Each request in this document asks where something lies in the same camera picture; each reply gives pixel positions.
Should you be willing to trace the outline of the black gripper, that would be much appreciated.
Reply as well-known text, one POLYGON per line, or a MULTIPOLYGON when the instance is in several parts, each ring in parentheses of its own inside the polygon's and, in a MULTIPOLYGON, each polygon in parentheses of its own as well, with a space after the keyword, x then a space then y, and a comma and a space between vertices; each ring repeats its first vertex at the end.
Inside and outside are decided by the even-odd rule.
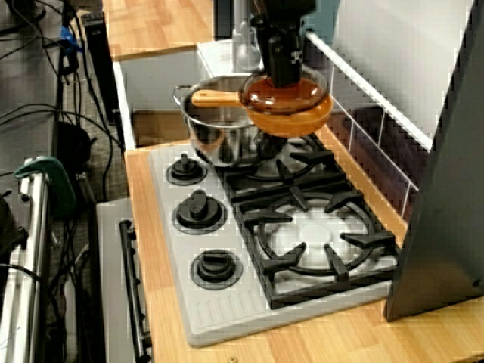
POLYGON ((254 14, 251 26, 258 40, 268 40, 266 71, 274 87, 295 85, 301 78, 303 50, 297 36, 304 13, 254 14))

